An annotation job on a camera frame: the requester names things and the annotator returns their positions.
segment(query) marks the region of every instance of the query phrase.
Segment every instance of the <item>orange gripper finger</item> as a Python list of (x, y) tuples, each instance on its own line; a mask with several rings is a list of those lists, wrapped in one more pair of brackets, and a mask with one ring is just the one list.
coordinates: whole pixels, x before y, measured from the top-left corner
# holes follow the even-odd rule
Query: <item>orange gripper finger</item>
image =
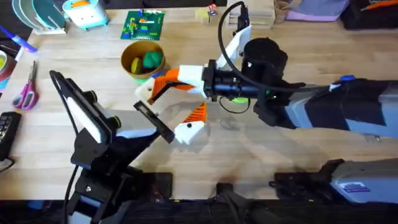
[(206, 103), (203, 102), (200, 106), (198, 106), (195, 110), (193, 110), (192, 113), (187, 118), (185, 118), (183, 123), (189, 123), (194, 121), (203, 121), (205, 123), (206, 115), (207, 115)]
[[(155, 97), (166, 86), (167, 83), (180, 82), (178, 80), (178, 72), (178, 68), (171, 69), (167, 71), (166, 75), (155, 78), (155, 84), (152, 90), (152, 97)], [(194, 86), (192, 85), (177, 85), (173, 87), (179, 90), (191, 90), (194, 88)]]

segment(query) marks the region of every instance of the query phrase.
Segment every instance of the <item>black cable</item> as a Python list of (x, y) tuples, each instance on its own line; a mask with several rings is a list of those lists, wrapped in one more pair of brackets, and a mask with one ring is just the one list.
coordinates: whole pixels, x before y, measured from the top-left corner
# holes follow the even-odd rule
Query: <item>black cable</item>
[[(77, 136), (79, 132), (78, 132), (78, 130), (77, 130), (76, 122), (75, 122), (75, 120), (73, 119), (73, 116), (72, 116), (72, 114), (71, 114), (71, 112), (70, 112), (70, 110), (69, 110), (69, 107), (68, 107), (68, 105), (67, 105), (67, 102), (65, 101), (65, 98), (62, 96), (61, 89), (60, 89), (60, 87), (58, 86), (58, 83), (57, 83), (57, 81), (55, 80), (55, 77), (54, 77), (53, 75), (50, 75), (50, 77), (51, 77), (52, 83), (53, 83), (54, 86), (55, 86), (55, 89), (57, 90), (58, 94), (60, 95), (60, 98), (61, 98), (61, 100), (62, 100), (62, 104), (63, 104), (63, 106), (65, 107), (65, 109), (66, 109), (66, 111), (67, 111), (67, 113), (68, 113), (70, 122), (72, 123), (72, 126), (73, 126), (73, 130), (75, 131), (75, 134), (76, 134), (76, 136)], [(73, 169), (72, 175), (70, 176), (70, 179), (69, 179), (69, 183), (68, 183), (68, 186), (67, 186), (67, 191), (65, 192), (65, 198), (63, 199), (63, 224), (68, 224), (68, 211), (67, 211), (67, 205), (68, 205), (70, 190), (71, 190), (71, 188), (72, 188), (72, 183), (73, 183), (73, 181), (75, 180), (75, 176), (76, 176), (76, 173), (77, 173), (77, 169), (78, 169), (78, 166), (75, 165), (75, 168)]]
[(268, 86), (262, 83), (257, 83), (253, 80), (251, 80), (250, 78), (246, 77), (245, 75), (242, 74), (241, 71), (238, 70), (238, 68), (236, 68), (236, 66), (234, 65), (234, 63), (231, 61), (231, 59), (229, 59), (226, 51), (225, 51), (225, 46), (223, 43), (223, 23), (225, 20), (225, 17), (228, 15), (228, 13), (230, 13), (234, 8), (241, 6), (241, 7), (246, 7), (244, 5), (244, 2), (239, 1), (233, 5), (231, 5), (229, 8), (227, 8), (227, 10), (225, 10), (224, 14), (221, 16), (220, 19), (220, 23), (218, 24), (218, 43), (220, 45), (220, 50), (221, 53), (223, 54), (226, 63), (232, 68), (232, 71), (242, 80), (244, 80), (247, 83), (250, 83), (256, 87), (258, 87), (258, 89), (260, 90), (274, 90), (274, 91), (284, 91), (284, 92), (305, 92), (305, 91), (315, 91), (315, 90), (324, 90), (326, 88), (329, 88), (329, 86), (317, 86), (317, 87), (308, 87), (308, 88), (283, 88), (283, 87), (276, 87), (276, 86)]
[(10, 164), (9, 164), (8, 166), (6, 166), (5, 168), (1, 169), (1, 170), (0, 170), (0, 174), (1, 174), (2, 172), (4, 172), (4, 171), (10, 169), (10, 168), (15, 164), (15, 160), (14, 160), (14, 159), (12, 159), (12, 158), (10, 158), (10, 157), (5, 158), (5, 160), (6, 160), (6, 159), (10, 161)]
[(229, 112), (229, 113), (232, 113), (232, 114), (241, 114), (241, 113), (246, 112), (246, 111), (250, 108), (251, 99), (248, 98), (248, 107), (247, 107), (244, 111), (240, 111), (240, 112), (231, 111), (231, 110), (225, 108), (225, 106), (224, 106), (223, 103), (221, 102), (221, 100), (222, 100), (223, 98), (225, 98), (225, 96), (220, 97), (220, 99), (218, 100), (218, 103), (220, 104), (220, 106), (221, 106), (224, 110), (226, 110), (226, 111)]

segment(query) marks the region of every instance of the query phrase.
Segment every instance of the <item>green lego board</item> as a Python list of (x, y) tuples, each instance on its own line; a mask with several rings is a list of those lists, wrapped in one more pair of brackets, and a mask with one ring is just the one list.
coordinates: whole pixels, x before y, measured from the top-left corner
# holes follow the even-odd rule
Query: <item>green lego board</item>
[(144, 10), (129, 11), (122, 29), (122, 40), (159, 40), (162, 32), (164, 12)]

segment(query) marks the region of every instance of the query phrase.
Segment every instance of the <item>yellow bowl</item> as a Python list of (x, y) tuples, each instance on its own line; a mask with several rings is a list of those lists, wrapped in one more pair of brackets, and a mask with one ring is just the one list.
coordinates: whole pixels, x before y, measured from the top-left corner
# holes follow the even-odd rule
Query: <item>yellow bowl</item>
[[(136, 57), (144, 59), (145, 54), (150, 51), (156, 51), (156, 52), (162, 53), (162, 55), (163, 55), (162, 63), (155, 70), (153, 70), (151, 72), (142, 73), (142, 74), (132, 73), (131, 72), (132, 61)], [(153, 74), (159, 72), (160, 70), (162, 70), (165, 67), (166, 58), (165, 58), (162, 48), (156, 42), (149, 41), (149, 40), (138, 40), (138, 41), (130, 44), (126, 49), (124, 49), (122, 57), (121, 57), (121, 63), (122, 63), (124, 70), (126, 72), (128, 72), (128, 74), (130, 74), (133, 78), (145, 80), (145, 79), (151, 77)]]

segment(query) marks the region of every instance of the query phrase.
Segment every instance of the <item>green ball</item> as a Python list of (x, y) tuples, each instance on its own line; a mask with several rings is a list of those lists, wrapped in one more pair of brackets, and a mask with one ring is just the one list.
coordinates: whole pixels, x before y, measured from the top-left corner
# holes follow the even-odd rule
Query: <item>green ball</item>
[(147, 52), (144, 56), (145, 68), (157, 68), (162, 63), (163, 55), (160, 52)]

